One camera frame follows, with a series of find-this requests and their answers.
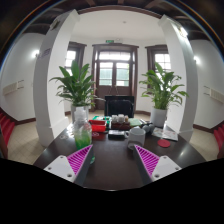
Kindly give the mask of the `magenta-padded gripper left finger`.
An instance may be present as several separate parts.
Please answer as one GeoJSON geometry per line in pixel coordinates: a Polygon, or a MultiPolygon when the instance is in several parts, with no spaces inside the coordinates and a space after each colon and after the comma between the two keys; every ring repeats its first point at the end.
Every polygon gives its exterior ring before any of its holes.
{"type": "Polygon", "coordinates": [[[59,155],[44,170],[67,181],[82,186],[86,178],[91,159],[92,145],[86,146],[69,156],[59,155]]]}

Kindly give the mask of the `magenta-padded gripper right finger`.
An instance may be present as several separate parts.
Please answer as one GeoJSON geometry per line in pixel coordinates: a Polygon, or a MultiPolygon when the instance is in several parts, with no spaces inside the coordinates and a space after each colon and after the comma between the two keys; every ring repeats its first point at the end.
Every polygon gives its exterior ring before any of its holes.
{"type": "Polygon", "coordinates": [[[135,145],[134,157],[144,185],[181,170],[167,155],[159,157],[138,145],[135,145]]]}

